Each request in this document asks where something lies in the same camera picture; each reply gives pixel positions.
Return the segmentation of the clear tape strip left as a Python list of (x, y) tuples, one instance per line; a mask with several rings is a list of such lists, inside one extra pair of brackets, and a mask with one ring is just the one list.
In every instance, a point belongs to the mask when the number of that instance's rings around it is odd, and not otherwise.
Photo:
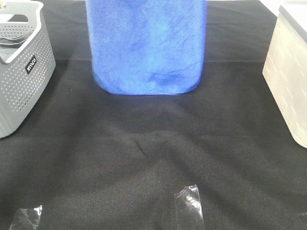
[(20, 208), (15, 212), (9, 230), (37, 230), (42, 214), (42, 205), (35, 208)]

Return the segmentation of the clear tape strip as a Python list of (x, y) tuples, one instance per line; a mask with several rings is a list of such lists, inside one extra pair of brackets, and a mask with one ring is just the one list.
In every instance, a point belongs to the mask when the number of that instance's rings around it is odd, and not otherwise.
[(199, 189), (196, 184), (185, 186), (174, 194), (178, 230), (204, 230)]
[(42, 214), (42, 205), (35, 208), (20, 208), (15, 212), (9, 230), (37, 230)]

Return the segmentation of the clear tape strip centre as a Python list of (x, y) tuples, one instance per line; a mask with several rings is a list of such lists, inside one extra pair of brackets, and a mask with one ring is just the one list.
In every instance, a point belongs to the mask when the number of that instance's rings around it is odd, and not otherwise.
[(204, 230), (199, 189), (196, 184), (185, 186), (174, 194), (178, 230)]

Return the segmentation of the white plastic storage basket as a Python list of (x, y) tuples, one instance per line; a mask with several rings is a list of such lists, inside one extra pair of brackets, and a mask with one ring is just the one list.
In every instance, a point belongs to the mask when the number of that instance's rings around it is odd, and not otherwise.
[(262, 74), (293, 139), (307, 146), (307, 2), (280, 5)]

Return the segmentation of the grey folded cloth in basket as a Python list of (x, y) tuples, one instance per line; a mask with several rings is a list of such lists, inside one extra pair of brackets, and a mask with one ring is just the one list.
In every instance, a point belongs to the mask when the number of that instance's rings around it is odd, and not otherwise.
[(33, 27), (24, 14), (4, 14), (0, 22), (0, 62), (5, 63), (30, 37)]

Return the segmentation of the grey perforated plastic basket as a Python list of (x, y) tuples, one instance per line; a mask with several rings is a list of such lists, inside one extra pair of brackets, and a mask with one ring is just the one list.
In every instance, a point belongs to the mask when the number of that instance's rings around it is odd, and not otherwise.
[(46, 88), (56, 63), (42, 9), (35, 0), (2, 0), (0, 13), (24, 14), (33, 27), (30, 37), (0, 63), (0, 136), (15, 132)]

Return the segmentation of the blue microfibre towel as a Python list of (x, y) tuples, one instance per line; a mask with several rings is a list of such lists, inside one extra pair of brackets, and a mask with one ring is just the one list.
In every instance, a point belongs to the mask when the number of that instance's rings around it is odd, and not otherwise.
[(118, 95), (176, 95), (199, 85), (205, 0), (88, 0), (93, 77)]

